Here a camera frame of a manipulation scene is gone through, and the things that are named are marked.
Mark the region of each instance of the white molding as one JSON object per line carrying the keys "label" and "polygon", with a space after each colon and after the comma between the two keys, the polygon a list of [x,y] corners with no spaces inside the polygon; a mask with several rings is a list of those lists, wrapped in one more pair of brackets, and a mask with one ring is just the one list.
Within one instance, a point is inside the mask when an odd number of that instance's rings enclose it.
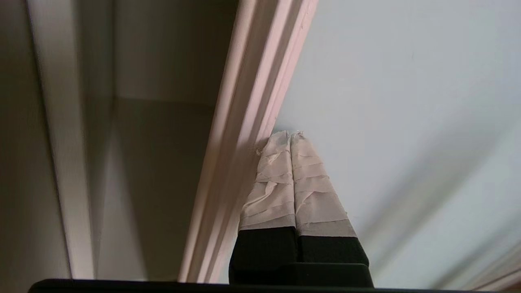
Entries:
{"label": "white molding", "polygon": [[475,291],[501,291],[507,289],[509,286],[519,283],[521,280],[521,268],[509,274],[502,276],[499,279],[493,280],[480,287],[474,288]]}
{"label": "white molding", "polygon": [[271,134],[317,0],[241,0],[179,282],[215,282]]}
{"label": "white molding", "polygon": [[28,0],[72,278],[94,278],[73,0]]}

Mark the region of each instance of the door trim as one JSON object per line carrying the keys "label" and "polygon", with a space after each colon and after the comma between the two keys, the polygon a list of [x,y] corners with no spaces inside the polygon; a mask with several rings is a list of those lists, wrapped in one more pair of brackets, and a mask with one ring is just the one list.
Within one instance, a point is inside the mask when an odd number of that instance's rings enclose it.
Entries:
{"label": "door trim", "polygon": [[28,0],[72,278],[93,279],[75,3]]}
{"label": "door trim", "polygon": [[239,3],[179,282],[215,282],[226,262],[317,3]]}

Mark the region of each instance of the white wall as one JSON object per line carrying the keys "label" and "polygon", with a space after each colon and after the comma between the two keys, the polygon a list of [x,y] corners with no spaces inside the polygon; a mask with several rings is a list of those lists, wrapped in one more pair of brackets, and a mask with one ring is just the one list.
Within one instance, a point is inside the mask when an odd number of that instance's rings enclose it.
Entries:
{"label": "white wall", "polygon": [[0,4],[0,292],[68,278],[43,100],[22,1]]}
{"label": "white wall", "polygon": [[490,263],[481,255],[521,245],[502,232],[521,223],[520,13],[518,1],[319,3],[276,130],[313,142],[376,286],[461,288]]}
{"label": "white wall", "polygon": [[114,104],[114,1],[76,1],[79,60],[85,123],[94,272],[100,256],[101,228]]}
{"label": "white wall", "polygon": [[177,278],[236,8],[115,1],[99,278]]}
{"label": "white wall", "polygon": [[236,1],[116,1],[116,95],[215,105]]}

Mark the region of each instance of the painted wood trim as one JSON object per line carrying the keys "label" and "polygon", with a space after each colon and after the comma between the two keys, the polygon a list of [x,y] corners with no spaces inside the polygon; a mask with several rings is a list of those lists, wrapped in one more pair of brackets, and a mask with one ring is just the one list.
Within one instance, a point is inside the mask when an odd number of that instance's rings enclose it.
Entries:
{"label": "painted wood trim", "polygon": [[201,171],[180,282],[215,282],[317,0],[241,0]]}
{"label": "painted wood trim", "polygon": [[521,281],[521,268],[510,272],[498,279],[492,280],[480,287],[473,288],[475,291],[501,291],[508,289]]}
{"label": "painted wood trim", "polygon": [[73,0],[28,0],[72,278],[93,279],[84,120]]}

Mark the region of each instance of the beige tape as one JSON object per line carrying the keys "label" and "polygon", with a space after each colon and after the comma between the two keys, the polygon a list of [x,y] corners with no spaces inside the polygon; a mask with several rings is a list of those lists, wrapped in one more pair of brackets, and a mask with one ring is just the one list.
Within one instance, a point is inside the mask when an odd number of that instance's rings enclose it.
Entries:
{"label": "beige tape", "polygon": [[295,226],[289,134],[273,134],[262,150],[253,189],[242,208],[239,230]]}
{"label": "beige tape", "polygon": [[298,235],[356,237],[322,161],[304,135],[291,136]]}

